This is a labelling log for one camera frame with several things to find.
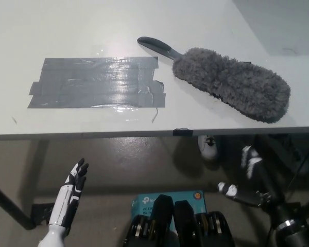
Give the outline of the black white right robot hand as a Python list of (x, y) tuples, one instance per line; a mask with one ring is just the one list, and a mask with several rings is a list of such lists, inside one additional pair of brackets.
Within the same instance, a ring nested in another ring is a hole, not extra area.
[(220, 182), (218, 191), (230, 200), (252, 207), (259, 207), (266, 212), (274, 227), (292, 219), (285, 196), (263, 159), (252, 146), (242, 149), (241, 169), (245, 172), (246, 189), (234, 184)]

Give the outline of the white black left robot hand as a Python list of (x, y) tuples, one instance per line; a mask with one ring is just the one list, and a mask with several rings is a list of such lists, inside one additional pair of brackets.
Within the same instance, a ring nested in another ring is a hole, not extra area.
[(87, 179), (88, 166), (88, 163), (84, 163), (84, 158), (76, 163), (69, 172), (63, 186), (61, 186), (51, 212), (49, 225), (63, 227), (65, 236), (68, 236), (71, 230), (82, 190)]

